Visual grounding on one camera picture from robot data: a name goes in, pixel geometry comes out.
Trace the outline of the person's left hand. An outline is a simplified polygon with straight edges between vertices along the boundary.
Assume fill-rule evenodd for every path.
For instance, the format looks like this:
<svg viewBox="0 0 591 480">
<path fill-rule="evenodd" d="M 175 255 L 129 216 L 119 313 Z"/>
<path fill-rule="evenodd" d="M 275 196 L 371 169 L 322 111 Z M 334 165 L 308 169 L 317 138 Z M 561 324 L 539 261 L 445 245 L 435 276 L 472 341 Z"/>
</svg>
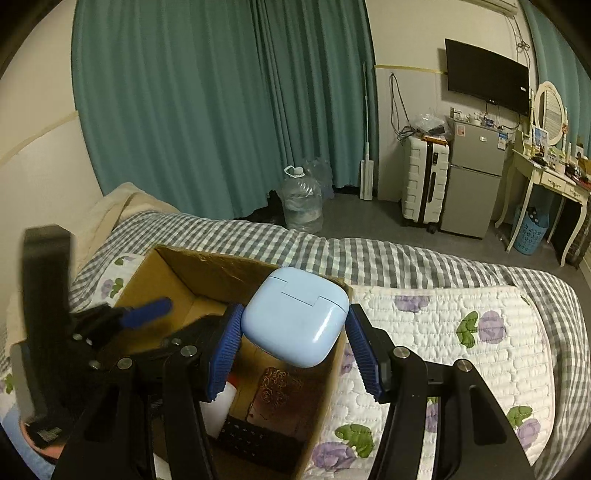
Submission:
<svg viewBox="0 0 591 480">
<path fill-rule="evenodd" d="M 69 440 L 68 436 L 61 436 L 56 440 L 47 443 L 41 437 L 37 437 L 36 435 L 31 436 L 29 429 L 23 420 L 19 419 L 18 425 L 26 444 L 39 456 L 52 464 L 55 464 L 58 461 L 67 441 Z"/>
</svg>

